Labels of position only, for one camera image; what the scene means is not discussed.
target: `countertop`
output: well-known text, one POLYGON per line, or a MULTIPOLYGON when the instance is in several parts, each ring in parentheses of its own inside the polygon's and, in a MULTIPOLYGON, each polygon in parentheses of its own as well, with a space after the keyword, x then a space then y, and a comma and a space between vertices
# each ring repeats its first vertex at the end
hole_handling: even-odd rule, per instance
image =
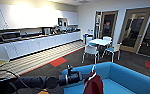
POLYGON ((23 40, 29 40, 29 39, 35 39, 35 38, 42 38, 42 37, 48 37, 48 36, 54 36, 54 35, 60 35, 60 34, 73 33, 73 32, 78 32, 78 31, 80 31, 80 30, 68 31, 66 33, 58 33, 58 34, 51 34, 51 35, 39 35, 39 36, 25 37, 25 38, 20 38, 20 39, 3 41, 3 42, 0 42, 0 44, 16 42, 16 41, 23 41, 23 40))

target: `blue couch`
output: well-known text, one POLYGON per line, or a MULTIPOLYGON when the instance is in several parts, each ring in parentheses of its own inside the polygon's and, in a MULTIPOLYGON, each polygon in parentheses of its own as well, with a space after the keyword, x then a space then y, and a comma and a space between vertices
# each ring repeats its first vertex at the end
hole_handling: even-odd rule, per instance
MULTIPOLYGON (((88 74, 93 65, 76 67, 73 71, 88 74)), ((103 81, 104 94, 150 94, 150 77, 112 62, 96 64, 96 73, 103 81)), ((83 81, 64 86, 64 94, 83 94, 83 81)))

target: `lower cabinet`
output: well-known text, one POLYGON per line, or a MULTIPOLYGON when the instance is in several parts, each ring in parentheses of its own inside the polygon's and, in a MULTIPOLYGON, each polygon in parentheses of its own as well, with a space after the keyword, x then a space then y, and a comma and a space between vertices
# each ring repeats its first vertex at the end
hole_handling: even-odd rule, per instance
POLYGON ((80 31, 0 44, 0 59, 9 60, 80 39, 80 31))
POLYGON ((47 38, 48 38, 49 48, 55 47, 56 45, 55 36, 49 36, 47 38))
POLYGON ((13 59, 13 58, 16 58, 18 56, 18 54, 16 52, 16 48, 13 44, 12 45, 7 45, 7 46, 4 46, 4 47, 7 51, 9 59, 13 59))
POLYGON ((38 42, 39 42, 39 50, 45 50, 49 48, 47 37, 38 38, 38 42))
POLYGON ((62 35, 55 35, 54 38, 55 38, 55 41, 56 41, 55 46, 62 45, 62 35))
POLYGON ((26 42, 28 43, 30 53, 39 51, 40 47, 37 39, 26 40, 26 42))
POLYGON ((68 42, 68 34, 61 34, 61 43, 66 44, 68 42))
POLYGON ((18 41, 13 43, 16 49, 16 52, 19 56, 27 55, 30 53, 30 50, 28 48, 28 44, 26 41, 18 41))

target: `trash can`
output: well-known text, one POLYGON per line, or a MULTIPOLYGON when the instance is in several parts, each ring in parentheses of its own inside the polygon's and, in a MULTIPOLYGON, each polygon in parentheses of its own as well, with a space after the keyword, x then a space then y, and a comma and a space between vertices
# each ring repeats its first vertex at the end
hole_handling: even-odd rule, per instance
POLYGON ((84 34, 83 35, 83 43, 85 43, 85 44, 86 44, 86 38, 87 38, 87 36, 88 36, 88 34, 84 34))

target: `door frame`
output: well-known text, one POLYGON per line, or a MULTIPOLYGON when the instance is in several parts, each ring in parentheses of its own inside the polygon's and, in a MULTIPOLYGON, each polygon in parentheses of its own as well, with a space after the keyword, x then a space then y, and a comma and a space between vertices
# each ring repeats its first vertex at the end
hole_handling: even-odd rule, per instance
POLYGON ((129 51, 129 52, 134 52, 134 53, 137 52, 137 50, 139 48, 139 45, 141 43, 141 39, 143 38, 142 35, 145 32, 144 30, 145 30, 145 27, 147 25, 147 21, 149 20, 150 7, 135 8, 135 9, 126 9, 125 18, 124 18, 124 22, 123 22, 123 26, 122 26, 122 31, 121 31, 120 39, 119 39, 119 43, 122 43, 123 36, 124 36, 124 31, 125 31, 125 28, 126 28, 126 25, 127 25, 127 19, 129 18, 129 14, 130 13, 141 13, 141 12, 146 12, 145 19, 144 19, 144 21, 142 23, 142 26, 141 26, 139 34, 138 34, 138 36, 141 36, 141 37, 137 37, 134 47, 128 47, 128 46, 121 45, 121 47, 120 47, 121 50, 129 51))
POLYGON ((103 24, 104 24, 105 15, 111 15, 111 14, 115 14, 114 21, 113 21, 113 26, 112 26, 112 32, 111 32, 111 37, 113 38, 115 25, 116 25, 116 20, 117 20, 117 15, 118 15, 118 10, 102 12, 100 31, 101 31, 101 33, 103 31, 103 24))

